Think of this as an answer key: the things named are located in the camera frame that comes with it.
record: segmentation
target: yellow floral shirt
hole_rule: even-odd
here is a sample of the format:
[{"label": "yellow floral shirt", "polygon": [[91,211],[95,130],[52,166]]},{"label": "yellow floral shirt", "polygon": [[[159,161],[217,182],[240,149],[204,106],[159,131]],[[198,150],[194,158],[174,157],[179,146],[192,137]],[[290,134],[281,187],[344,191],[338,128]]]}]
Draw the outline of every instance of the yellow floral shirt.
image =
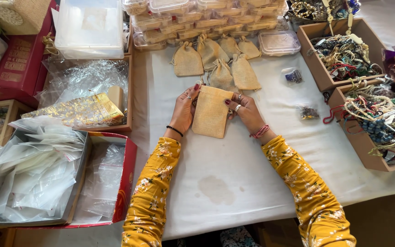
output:
[{"label": "yellow floral shirt", "polygon": [[[161,246],[165,199],[180,150],[179,142],[159,138],[133,192],[124,221],[122,246]],[[354,247],[356,239],[350,234],[350,223],[342,206],[310,165],[281,136],[262,150],[292,191],[304,246]]]}]

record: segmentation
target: white tablecloth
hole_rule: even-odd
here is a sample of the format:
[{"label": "white tablecloth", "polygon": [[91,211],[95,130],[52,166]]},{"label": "white tablecloth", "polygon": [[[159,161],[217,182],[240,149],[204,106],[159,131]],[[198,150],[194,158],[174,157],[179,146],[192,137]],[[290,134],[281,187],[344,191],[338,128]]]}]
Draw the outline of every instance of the white tablecloth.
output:
[{"label": "white tablecloth", "polygon": [[[366,18],[387,47],[395,45],[395,16],[391,15],[395,1],[390,2],[363,1],[358,15]],[[138,145],[135,182],[170,121],[176,97],[199,80],[174,75],[168,64],[173,52],[174,48],[168,48],[134,57],[134,131],[130,136]],[[395,194],[395,171],[365,169],[337,123],[299,120],[295,104],[300,102],[313,102],[321,117],[329,115],[300,53],[249,61],[262,89],[245,94],[256,99],[274,132],[310,163],[343,205]],[[300,67],[305,82],[288,87],[280,72],[295,66]],[[187,132],[167,200],[164,240],[295,216],[292,194],[261,153],[259,143],[248,135],[238,118],[228,121],[223,139]],[[121,225],[18,230],[14,246],[116,247]]]}]

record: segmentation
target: person's hand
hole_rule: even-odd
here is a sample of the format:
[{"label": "person's hand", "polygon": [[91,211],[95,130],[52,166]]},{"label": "person's hand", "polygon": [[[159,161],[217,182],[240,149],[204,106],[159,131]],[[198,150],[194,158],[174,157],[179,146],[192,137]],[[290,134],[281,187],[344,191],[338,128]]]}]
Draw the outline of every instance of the person's hand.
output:
[{"label": "person's hand", "polygon": [[[239,95],[240,94],[238,93],[233,93],[233,97],[231,99],[225,100],[225,104],[227,104],[228,107],[233,110],[233,114],[231,114],[228,119],[233,119],[236,115],[239,115],[249,133],[255,134],[266,123],[263,121],[262,116],[255,105],[254,99],[242,94],[239,101]],[[241,107],[236,112],[235,109],[239,104]],[[275,133],[271,130],[268,130],[265,132],[264,136],[260,138],[260,140],[263,144],[265,144],[275,137],[277,137],[277,135],[275,135]]]},{"label": "person's hand", "polygon": [[[185,134],[193,121],[196,107],[192,102],[198,97],[198,94],[199,84],[196,84],[193,87],[187,88],[187,90],[185,90],[185,92],[179,95],[176,99],[175,109],[173,110],[172,120],[169,125],[177,129],[182,134]],[[170,128],[167,128],[164,137],[169,137],[177,141],[181,139],[179,133]]]}]

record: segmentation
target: red box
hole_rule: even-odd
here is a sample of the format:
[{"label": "red box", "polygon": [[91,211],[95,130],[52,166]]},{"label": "red box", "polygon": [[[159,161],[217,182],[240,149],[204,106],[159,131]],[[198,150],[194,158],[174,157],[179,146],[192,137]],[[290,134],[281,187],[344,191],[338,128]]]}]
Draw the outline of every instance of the red box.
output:
[{"label": "red box", "polygon": [[42,91],[47,77],[42,60],[49,57],[43,54],[45,45],[42,40],[49,32],[55,33],[51,8],[56,8],[54,0],[37,35],[8,36],[8,49],[0,61],[0,101],[16,99],[37,109],[38,101],[34,96]]},{"label": "red box", "polygon": [[135,160],[137,145],[127,136],[106,132],[89,132],[91,143],[109,142],[109,143],[126,143],[124,149],[123,172],[121,175],[120,188],[117,191],[117,202],[115,203],[112,221],[100,222],[95,224],[68,224],[64,226],[38,226],[27,227],[29,229],[60,229],[60,228],[81,228],[91,226],[105,226],[125,219],[127,209],[132,196],[132,182],[135,171]]}]

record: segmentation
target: pink thread bracelet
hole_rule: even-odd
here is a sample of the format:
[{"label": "pink thread bracelet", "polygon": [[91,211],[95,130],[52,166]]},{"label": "pink thread bracelet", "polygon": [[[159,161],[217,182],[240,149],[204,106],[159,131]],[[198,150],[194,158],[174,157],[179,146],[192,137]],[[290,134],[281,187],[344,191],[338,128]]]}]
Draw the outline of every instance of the pink thread bracelet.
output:
[{"label": "pink thread bracelet", "polygon": [[262,137],[266,131],[269,130],[269,125],[265,125],[263,127],[261,127],[257,132],[255,132],[255,134],[250,134],[249,137],[254,137],[255,139],[258,139],[260,137]]}]

